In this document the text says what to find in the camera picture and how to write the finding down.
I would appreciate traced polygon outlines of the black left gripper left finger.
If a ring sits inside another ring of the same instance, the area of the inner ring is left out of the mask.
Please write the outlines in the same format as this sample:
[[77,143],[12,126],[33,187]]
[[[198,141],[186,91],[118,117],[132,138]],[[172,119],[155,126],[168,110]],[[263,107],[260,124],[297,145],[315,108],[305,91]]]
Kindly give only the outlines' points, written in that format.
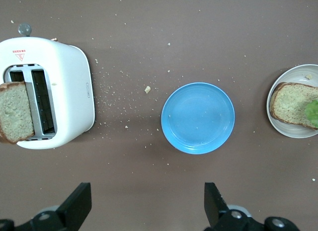
[[91,184],[81,183],[59,206],[42,209],[29,221],[16,226],[1,219],[2,231],[78,231],[92,207]]

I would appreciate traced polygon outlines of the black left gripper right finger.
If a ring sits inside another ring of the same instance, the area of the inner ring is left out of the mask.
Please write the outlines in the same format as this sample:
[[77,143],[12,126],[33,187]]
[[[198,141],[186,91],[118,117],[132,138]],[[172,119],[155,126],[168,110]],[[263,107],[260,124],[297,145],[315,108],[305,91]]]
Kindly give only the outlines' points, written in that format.
[[297,231],[299,228],[283,217],[267,217],[257,222],[250,212],[238,205],[227,205],[215,183],[204,186],[204,210],[209,222],[207,231]]

